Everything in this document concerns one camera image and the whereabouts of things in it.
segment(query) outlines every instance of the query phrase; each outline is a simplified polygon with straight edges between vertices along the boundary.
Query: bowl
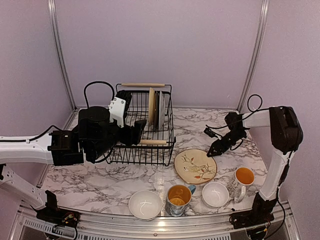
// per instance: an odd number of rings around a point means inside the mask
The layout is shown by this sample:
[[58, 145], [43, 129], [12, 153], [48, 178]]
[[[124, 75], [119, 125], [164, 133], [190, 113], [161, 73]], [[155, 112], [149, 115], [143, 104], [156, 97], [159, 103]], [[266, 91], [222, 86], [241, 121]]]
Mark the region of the bowl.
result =
[[228, 189], [219, 182], [210, 182], [202, 189], [202, 199], [208, 207], [219, 208], [229, 199]]
[[153, 191], [143, 190], [133, 194], [129, 200], [129, 210], [138, 219], [152, 220], [159, 215], [162, 201]]

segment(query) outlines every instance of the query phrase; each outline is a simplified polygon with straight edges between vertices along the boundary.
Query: mug handle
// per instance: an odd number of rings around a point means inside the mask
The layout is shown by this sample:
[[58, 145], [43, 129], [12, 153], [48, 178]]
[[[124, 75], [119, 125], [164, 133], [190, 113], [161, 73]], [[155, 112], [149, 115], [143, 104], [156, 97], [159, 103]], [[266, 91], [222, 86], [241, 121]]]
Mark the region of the mug handle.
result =
[[246, 195], [246, 186], [241, 186], [241, 188], [239, 188], [236, 192], [235, 192], [235, 195], [234, 195], [234, 202], [237, 204], [237, 203], [240, 203], [245, 195]]
[[190, 185], [190, 186], [188, 186], [188, 189], [190, 189], [191, 194], [194, 194], [194, 193], [195, 193], [196, 188], [197, 188], [196, 185]]

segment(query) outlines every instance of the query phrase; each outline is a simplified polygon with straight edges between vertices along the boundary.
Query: table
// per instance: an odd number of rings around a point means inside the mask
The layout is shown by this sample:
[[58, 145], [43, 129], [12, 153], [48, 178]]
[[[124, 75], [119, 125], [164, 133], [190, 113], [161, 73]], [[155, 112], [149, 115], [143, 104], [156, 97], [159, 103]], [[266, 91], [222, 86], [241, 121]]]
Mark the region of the table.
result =
[[[203, 133], [205, 125], [225, 125], [225, 116], [229, 110], [204, 108], [173, 108], [174, 146], [169, 166], [162, 165], [133, 165], [106, 162], [83, 165], [52, 166], [45, 178], [42, 188], [55, 193], [58, 205], [96, 213], [115, 215], [131, 215], [128, 202], [132, 194], [140, 190], [150, 190], [159, 194], [163, 204], [166, 192], [176, 184], [188, 186], [174, 170], [175, 156], [186, 149], [201, 149], [207, 151], [216, 138], [210, 138]], [[75, 118], [71, 129], [78, 123]], [[228, 128], [220, 133], [226, 134]], [[212, 181], [225, 186], [238, 167], [250, 168], [255, 174], [254, 184], [248, 190], [246, 197], [240, 203], [229, 199], [226, 205], [209, 208], [202, 201], [202, 189], [205, 185], [197, 185], [196, 191], [187, 208], [185, 215], [207, 215], [231, 212], [251, 208], [256, 191], [264, 183], [267, 175], [266, 166], [261, 158], [251, 135], [234, 151], [227, 151], [222, 156], [214, 157], [217, 163], [217, 174]], [[161, 216], [167, 216], [162, 208]]]

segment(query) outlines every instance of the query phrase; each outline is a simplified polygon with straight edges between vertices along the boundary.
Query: black wire dish rack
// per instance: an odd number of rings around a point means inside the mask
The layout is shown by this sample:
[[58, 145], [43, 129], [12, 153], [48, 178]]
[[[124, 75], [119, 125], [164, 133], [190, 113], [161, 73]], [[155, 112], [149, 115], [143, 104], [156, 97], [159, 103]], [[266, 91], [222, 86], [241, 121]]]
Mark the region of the black wire dish rack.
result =
[[149, 118], [149, 88], [155, 91], [162, 91], [165, 99], [165, 119], [162, 126], [154, 129], [153, 125], [147, 122], [142, 132], [142, 143], [126, 146], [118, 143], [106, 158], [108, 164], [145, 164], [169, 166], [176, 137], [174, 136], [174, 116], [172, 110], [170, 84], [161, 83], [118, 83], [116, 92], [126, 90], [131, 93], [132, 99], [125, 118], [125, 124], [132, 126], [135, 121], [148, 121]]

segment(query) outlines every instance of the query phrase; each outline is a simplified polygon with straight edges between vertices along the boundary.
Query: plate with floral design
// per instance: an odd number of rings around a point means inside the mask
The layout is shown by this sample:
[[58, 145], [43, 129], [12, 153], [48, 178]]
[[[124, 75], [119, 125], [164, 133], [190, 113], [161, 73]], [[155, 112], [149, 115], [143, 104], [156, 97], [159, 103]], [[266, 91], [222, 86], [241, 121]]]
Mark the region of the plate with floral design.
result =
[[203, 184], [217, 174], [217, 163], [213, 157], [200, 149], [180, 152], [174, 159], [176, 173], [188, 184]]

